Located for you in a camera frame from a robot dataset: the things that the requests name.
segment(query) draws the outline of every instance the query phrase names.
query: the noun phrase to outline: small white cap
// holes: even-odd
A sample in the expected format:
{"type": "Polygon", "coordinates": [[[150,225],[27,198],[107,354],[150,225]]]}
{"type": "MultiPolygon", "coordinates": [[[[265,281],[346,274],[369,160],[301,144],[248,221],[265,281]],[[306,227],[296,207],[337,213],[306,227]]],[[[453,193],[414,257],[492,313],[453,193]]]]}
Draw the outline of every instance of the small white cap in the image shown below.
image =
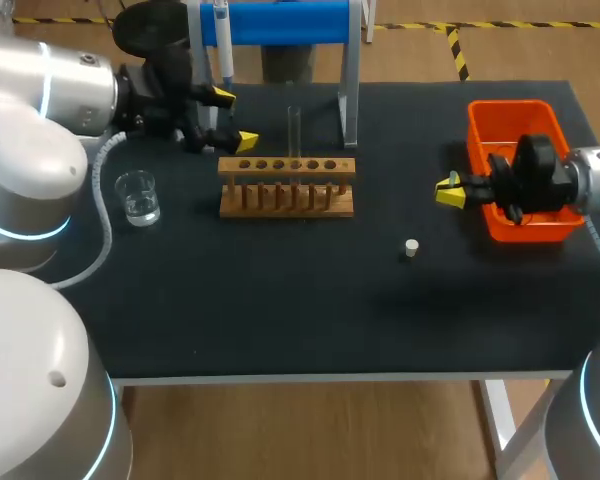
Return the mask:
{"type": "Polygon", "coordinates": [[[413,238],[410,238],[409,240],[407,240],[404,243],[405,246],[405,251],[407,254],[407,257],[413,257],[416,252],[418,251],[418,247],[420,246],[420,244],[418,243],[417,240],[414,240],[413,238]]]}

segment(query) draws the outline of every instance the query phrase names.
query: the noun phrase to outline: orange plastic bin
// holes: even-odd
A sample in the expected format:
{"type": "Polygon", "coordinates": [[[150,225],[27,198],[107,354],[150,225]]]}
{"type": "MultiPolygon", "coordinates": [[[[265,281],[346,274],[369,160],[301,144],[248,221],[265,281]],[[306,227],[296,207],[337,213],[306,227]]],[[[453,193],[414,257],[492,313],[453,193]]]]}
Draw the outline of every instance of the orange plastic bin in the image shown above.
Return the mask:
{"type": "MultiPolygon", "coordinates": [[[[549,104],[541,100],[481,100],[471,103],[467,146],[473,173],[491,173],[490,153],[506,157],[511,163],[520,136],[539,133],[551,138],[564,159],[569,146],[549,104]]],[[[483,205],[482,210],[491,237],[499,242],[561,242],[584,224],[584,218],[567,207],[559,212],[524,215],[521,225],[507,220],[502,209],[495,204],[483,205]]]]}

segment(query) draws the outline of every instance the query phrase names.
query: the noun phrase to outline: floor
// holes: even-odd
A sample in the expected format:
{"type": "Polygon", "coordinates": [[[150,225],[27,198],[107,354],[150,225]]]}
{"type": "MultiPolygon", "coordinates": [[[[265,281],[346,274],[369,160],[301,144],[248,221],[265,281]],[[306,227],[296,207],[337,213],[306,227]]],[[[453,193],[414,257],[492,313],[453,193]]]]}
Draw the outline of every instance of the floor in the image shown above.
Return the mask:
{"type": "MultiPolygon", "coordinates": [[[[117,0],[102,0],[110,15],[117,0]]],[[[18,17],[100,17],[96,0],[17,0],[18,17]]],[[[377,23],[600,21],[600,0],[378,0],[377,23]]],[[[18,25],[20,35],[137,61],[103,25],[18,25]]],[[[600,29],[463,28],[472,80],[567,79],[600,141],[600,29]]],[[[259,51],[235,51],[236,81],[262,81],[259,51]]],[[[339,75],[339,47],[320,47],[315,81],[339,75]]],[[[378,30],[362,81],[459,81],[444,34],[378,30]]],[[[509,381],[520,423],[542,381],[509,381]]],[[[127,407],[133,479],[494,478],[482,406],[468,382],[138,388],[127,407]]],[[[542,464],[528,480],[547,478],[542,464]]]]}

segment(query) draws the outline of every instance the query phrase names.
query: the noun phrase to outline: wooden test tube rack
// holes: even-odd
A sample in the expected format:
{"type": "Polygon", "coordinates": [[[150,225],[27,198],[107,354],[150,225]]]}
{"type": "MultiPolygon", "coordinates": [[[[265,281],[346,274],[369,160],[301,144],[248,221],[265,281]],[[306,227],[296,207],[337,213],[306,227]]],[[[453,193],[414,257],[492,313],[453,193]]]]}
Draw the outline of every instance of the wooden test tube rack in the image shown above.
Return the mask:
{"type": "Polygon", "coordinates": [[[352,217],[355,174],[353,158],[221,157],[220,216],[352,217]]]}

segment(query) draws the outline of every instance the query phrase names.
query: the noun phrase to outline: black table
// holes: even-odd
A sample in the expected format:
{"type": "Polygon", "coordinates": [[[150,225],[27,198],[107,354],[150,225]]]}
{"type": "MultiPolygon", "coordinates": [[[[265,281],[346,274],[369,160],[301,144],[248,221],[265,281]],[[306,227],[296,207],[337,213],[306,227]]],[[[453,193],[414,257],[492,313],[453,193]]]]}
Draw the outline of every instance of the black table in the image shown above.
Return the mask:
{"type": "MultiPolygon", "coordinates": [[[[600,257],[584,228],[562,245],[499,245],[479,211],[433,201],[450,168],[468,168],[472,100],[546,100],[571,147],[595,144],[567,83],[362,85],[357,152],[339,149],[333,86],[236,91],[238,124],[261,134],[253,155],[286,154],[290,104],[303,108],[303,155],[355,155],[355,217],[220,219],[216,156],[120,147],[103,174],[113,251],[63,292],[112,377],[564,371],[600,339],[600,257]],[[156,177],[152,227],[128,226],[113,192],[130,168],[156,177]],[[420,250],[406,262],[409,238],[420,250]]],[[[73,275],[100,246],[86,188],[39,276],[73,275]]]]}

